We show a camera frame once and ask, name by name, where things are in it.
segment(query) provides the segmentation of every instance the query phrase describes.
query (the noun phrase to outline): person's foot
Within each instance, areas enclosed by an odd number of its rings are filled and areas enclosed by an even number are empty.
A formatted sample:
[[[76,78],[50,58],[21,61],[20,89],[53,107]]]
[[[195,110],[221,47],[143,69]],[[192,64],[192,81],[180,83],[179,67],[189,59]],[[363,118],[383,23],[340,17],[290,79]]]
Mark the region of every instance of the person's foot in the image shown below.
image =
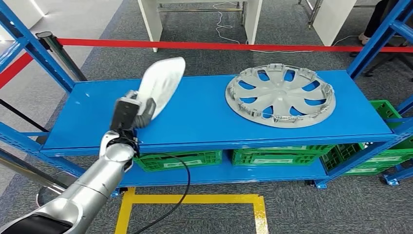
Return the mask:
[[[360,35],[358,36],[358,39],[361,41],[361,44],[362,44],[362,45],[367,44],[367,43],[369,42],[369,40],[370,40],[370,38],[369,38],[369,37],[366,37],[366,36],[364,35],[364,33],[360,34]]]

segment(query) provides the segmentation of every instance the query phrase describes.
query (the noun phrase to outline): shelf surface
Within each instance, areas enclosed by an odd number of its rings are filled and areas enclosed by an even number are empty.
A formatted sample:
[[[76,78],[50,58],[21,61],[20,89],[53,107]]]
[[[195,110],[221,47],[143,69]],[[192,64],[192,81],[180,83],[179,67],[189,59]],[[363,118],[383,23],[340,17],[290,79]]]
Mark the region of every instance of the shelf surface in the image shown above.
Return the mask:
[[[372,142],[395,137],[346,71],[320,71],[318,75],[333,86],[337,106],[323,122],[297,129],[261,125],[232,111],[224,92],[234,75],[184,77],[162,113],[138,131],[141,152]],[[77,83],[42,152],[51,156],[97,153],[116,99],[138,86],[136,79]]]
[[[191,184],[246,183],[283,180],[324,179],[327,175],[317,159],[308,166],[232,166],[228,151],[223,153],[223,162],[215,166],[189,168]],[[137,164],[125,174],[119,187],[182,185],[188,182],[185,169],[145,172]]]

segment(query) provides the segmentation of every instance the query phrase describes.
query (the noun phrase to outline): white table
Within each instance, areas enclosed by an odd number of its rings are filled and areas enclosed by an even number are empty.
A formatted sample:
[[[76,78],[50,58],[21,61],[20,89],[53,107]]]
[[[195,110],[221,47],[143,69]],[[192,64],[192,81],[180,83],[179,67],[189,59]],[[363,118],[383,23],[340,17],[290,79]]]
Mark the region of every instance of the white table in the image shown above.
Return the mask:
[[[366,4],[356,5],[357,0],[316,0],[314,6],[309,0],[305,0],[305,2],[312,11],[308,24],[313,26],[326,46],[333,44],[354,7],[375,7],[375,5]]]
[[[240,0],[246,3],[244,8],[244,28],[248,44],[255,43],[258,20],[263,0]],[[138,0],[146,30],[151,41],[159,41],[162,34],[162,23],[158,5],[163,3],[223,2],[222,0]]]

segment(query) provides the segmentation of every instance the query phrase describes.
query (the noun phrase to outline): white label on crate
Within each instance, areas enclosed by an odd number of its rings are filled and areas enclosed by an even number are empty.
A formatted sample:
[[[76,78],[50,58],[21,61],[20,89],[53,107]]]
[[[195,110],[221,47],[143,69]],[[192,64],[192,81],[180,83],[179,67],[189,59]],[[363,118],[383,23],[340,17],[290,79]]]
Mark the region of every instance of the white label on crate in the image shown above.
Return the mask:
[[[253,163],[293,163],[292,159],[255,159]]]
[[[259,149],[262,149],[262,150],[271,150],[271,149],[288,149],[288,150],[301,149],[301,150],[305,150],[305,149],[307,149],[307,146],[303,145],[303,146],[266,147],[266,148],[259,148]]]
[[[401,156],[396,157],[374,157],[369,159],[367,162],[391,162],[391,161],[399,161]]]
[[[362,172],[375,172],[377,168],[366,168],[366,169],[352,169],[346,173],[362,173]]]
[[[197,165],[197,164],[202,164],[201,160],[194,160],[194,161],[186,161],[185,164],[187,166],[190,165]],[[164,163],[165,168],[170,168],[170,167],[182,167],[183,163],[181,162],[174,162],[174,163]]]

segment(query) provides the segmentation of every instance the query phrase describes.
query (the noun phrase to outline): red barrier tape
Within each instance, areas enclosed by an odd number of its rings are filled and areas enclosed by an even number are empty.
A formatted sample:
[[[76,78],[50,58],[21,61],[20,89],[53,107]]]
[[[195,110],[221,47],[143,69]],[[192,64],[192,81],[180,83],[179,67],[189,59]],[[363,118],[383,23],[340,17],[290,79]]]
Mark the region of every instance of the red barrier tape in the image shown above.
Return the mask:
[[[33,58],[28,53],[24,53],[15,62],[10,64],[6,69],[0,73],[0,89],[6,85],[17,73],[19,73],[25,66],[27,66]]]
[[[330,51],[358,52],[361,46],[322,46],[322,45],[246,45],[230,43],[172,42],[146,40],[101,40],[101,39],[58,39],[62,45],[104,46],[104,47],[140,47],[197,50],[260,50],[260,51]],[[381,52],[413,53],[413,47],[383,47]]]

